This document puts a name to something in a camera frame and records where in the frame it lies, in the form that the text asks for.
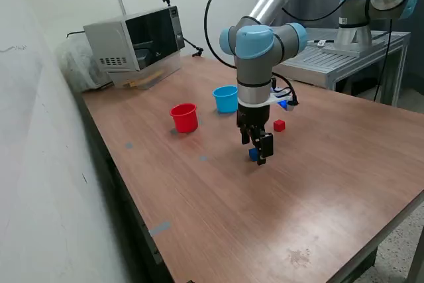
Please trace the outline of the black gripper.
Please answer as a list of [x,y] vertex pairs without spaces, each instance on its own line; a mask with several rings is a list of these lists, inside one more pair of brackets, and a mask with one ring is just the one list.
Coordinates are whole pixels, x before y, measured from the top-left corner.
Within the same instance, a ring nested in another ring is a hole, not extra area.
[[241,133],[241,143],[249,144],[250,140],[254,148],[250,149],[250,159],[263,165],[266,159],[274,154],[274,139],[272,133],[264,130],[269,120],[269,105],[262,107],[246,107],[238,104],[237,127]]

